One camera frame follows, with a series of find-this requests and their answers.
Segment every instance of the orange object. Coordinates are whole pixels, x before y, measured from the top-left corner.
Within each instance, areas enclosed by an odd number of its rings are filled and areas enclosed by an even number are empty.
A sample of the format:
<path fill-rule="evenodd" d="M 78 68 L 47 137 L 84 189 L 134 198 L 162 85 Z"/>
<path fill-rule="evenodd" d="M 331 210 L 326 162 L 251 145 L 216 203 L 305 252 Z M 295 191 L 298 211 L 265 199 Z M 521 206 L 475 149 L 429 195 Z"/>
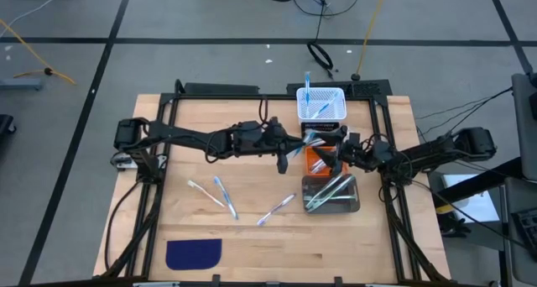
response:
<path fill-rule="evenodd" d="M 333 147 L 317 147 L 318 149 L 324 149 L 325 151 L 331 151 Z M 310 168 L 315 162 L 321 160 L 321 158 L 315 153 L 312 147 L 306 147 L 305 148 L 305 172 L 309 176 L 314 177 L 329 177 L 330 176 L 330 168 L 326 166 L 324 169 L 322 169 L 320 172 L 312 173 L 310 171 Z M 342 169 L 343 174 L 347 173 L 347 165 L 343 164 Z"/>

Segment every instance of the white plastic basket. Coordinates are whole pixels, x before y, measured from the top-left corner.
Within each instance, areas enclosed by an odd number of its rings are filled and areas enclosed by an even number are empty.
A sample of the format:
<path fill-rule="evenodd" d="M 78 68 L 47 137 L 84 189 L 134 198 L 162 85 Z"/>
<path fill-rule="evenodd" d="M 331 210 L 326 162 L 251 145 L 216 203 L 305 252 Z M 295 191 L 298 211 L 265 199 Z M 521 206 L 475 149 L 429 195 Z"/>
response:
<path fill-rule="evenodd" d="M 336 99 L 328 108 L 312 118 L 334 97 Z M 339 123 L 347 116 L 345 93 L 340 88 L 311 87 L 310 105 L 306 107 L 305 88 L 302 87 L 296 92 L 296 106 L 299 123 Z"/>

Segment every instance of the gray floor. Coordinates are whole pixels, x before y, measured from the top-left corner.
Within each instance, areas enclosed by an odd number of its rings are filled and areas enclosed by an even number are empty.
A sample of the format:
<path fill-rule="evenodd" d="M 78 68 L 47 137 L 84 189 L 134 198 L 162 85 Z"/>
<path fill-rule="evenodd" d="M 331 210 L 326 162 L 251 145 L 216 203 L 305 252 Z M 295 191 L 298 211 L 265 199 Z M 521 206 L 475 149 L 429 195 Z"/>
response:
<path fill-rule="evenodd" d="M 0 0 L 0 18 L 9 21 L 43 1 Z M 376 1 L 360 0 L 352 11 L 323 21 L 320 38 L 363 39 Z M 501 1 L 519 39 L 537 40 L 534 0 Z M 106 38 L 120 2 L 57 0 L 13 27 L 23 37 Z M 301 2 L 315 11 L 309 0 Z M 337 11 L 352 0 L 328 2 Z M 118 36 L 302 39 L 315 35 L 316 25 L 317 18 L 305 16 L 293 3 L 130 0 Z M 508 40 L 508 35 L 492 0 L 385 0 L 372 38 Z M 78 85 L 51 77 L 43 91 L 0 92 L 0 113 L 14 115 L 18 125 L 0 159 L 0 285 L 17 284 L 20 278 L 104 44 L 33 47 Z M 339 70 L 335 79 L 348 80 L 361 47 L 323 47 Z M 524 51 L 537 66 L 537 48 Z M 40 63 L 22 45 L 0 44 L 0 76 L 39 68 Z M 91 276 L 116 179 L 108 164 L 115 126 L 117 120 L 132 114 L 138 94 L 171 91 L 176 78 L 254 84 L 265 93 L 282 93 L 288 83 L 301 82 L 306 70 L 312 72 L 313 81 L 328 81 L 304 45 L 114 45 L 33 282 Z M 369 46 L 362 77 L 389 79 L 394 94 L 410 96 L 418 117 L 508 88 L 510 76 L 521 70 L 512 47 Z M 449 116 L 418 124 L 425 131 Z M 462 125 L 471 126 L 489 128 L 498 145 L 496 157 L 482 165 L 501 164 L 519 154 L 510 95 L 490 102 Z M 426 137 L 438 136 L 448 127 L 432 130 Z M 453 164 L 442 170 L 472 171 Z M 454 279 L 483 284 L 499 278 L 496 252 L 454 240 L 446 240 L 445 245 Z"/>

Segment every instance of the wooden tabletop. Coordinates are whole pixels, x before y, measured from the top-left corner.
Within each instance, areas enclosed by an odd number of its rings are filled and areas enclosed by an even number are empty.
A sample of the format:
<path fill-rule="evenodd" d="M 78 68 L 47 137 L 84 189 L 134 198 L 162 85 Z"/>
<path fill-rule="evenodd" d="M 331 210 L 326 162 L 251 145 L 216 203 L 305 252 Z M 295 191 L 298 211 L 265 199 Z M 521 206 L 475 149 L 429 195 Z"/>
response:
<path fill-rule="evenodd" d="M 154 120 L 158 102 L 158 95 L 138 96 L 133 115 Z M 388 103 L 397 148 L 419 144 L 409 98 L 388 97 Z M 277 116 L 289 134 L 300 136 L 295 101 L 270 101 L 268 113 L 270 117 Z M 378 117 L 383 126 L 380 108 Z M 184 100 L 180 101 L 175 125 L 211 132 L 253 119 L 258 119 L 258 101 Z M 344 124 L 352 132 L 360 133 L 362 139 L 369 137 L 373 130 L 368 104 L 347 102 Z M 202 151 L 172 146 L 168 166 L 150 279 L 208 281 L 213 274 L 219 274 L 222 281 L 328 283 L 341 276 L 345 283 L 397 282 L 386 211 L 378 199 L 377 173 L 349 169 L 357 177 L 361 205 L 358 212 L 311 216 L 301 203 L 303 154 L 289 162 L 287 174 L 279 175 L 275 157 L 231 157 L 208 164 Z M 226 186 L 238 221 L 227 208 L 186 184 L 187 180 L 194 180 L 221 199 L 222 193 L 212 183 L 215 175 Z M 118 175 L 110 211 L 133 185 L 134 177 L 134 170 Z M 427 183 L 424 175 L 416 179 Z M 110 262 L 132 236 L 140 190 L 141 187 L 125 200 L 114 218 Z M 264 227 L 256 226 L 260 217 L 291 193 L 298 197 L 273 215 Z M 430 193 L 409 185 L 406 194 L 415 241 L 439 272 L 450 277 Z M 186 271 L 167 267 L 167 241 L 207 238 L 222 239 L 222 258 L 216 267 Z M 405 273 L 410 278 L 406 246 L 402 240 L 400 243 Z M 104 233 L 94 274 L 105 270 L 103 247 Z M 144 247 L 145 240 L 139 253 L 143 253 Z M 138 255 L 135 274 L 141 271 L 142 257 Z"/>

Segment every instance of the navy blue towel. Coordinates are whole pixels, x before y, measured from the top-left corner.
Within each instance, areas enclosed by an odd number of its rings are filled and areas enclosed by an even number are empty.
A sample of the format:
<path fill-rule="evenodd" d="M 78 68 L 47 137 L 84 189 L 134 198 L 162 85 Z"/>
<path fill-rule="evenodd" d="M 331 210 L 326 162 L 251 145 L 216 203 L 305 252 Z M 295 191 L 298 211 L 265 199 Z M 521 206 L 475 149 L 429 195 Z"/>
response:
<path fill-rule="evenodd" d="M 221 256 L 221 239 L 168 241 L 166 247 L 166 265 L 173 270 L 213 268 Z"/>

